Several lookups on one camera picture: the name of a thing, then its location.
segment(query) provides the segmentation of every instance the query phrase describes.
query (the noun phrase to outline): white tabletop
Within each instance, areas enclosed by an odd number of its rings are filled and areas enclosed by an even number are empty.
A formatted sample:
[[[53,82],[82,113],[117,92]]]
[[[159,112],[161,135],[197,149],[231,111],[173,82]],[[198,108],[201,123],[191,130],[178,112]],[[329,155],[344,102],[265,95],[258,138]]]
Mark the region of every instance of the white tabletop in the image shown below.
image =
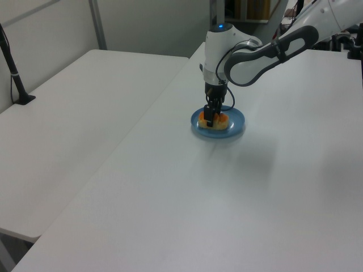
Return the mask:
[[[14,272],[363,270],[360,62],[307,51],[231,86],[246,131],[207,140],[203,49]]]
[[[92,50],[0,114],[0,232],[42,235],[187,60]]]

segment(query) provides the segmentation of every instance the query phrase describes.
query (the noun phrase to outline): orange food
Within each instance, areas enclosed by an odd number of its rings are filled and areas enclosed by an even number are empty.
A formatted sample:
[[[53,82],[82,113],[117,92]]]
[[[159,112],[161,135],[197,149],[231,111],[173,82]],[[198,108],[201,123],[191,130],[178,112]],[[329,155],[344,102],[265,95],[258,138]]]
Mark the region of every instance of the orange food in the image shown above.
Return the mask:
[[[206,125],[206,120],[204,119],[204,112],[201,112],[198,117],[198,126],[204,129],[216,129],[216,130],[223,130],[228,127],[228,115],[221,113],[221,114],[214,114],[213,116],[213,127]]]

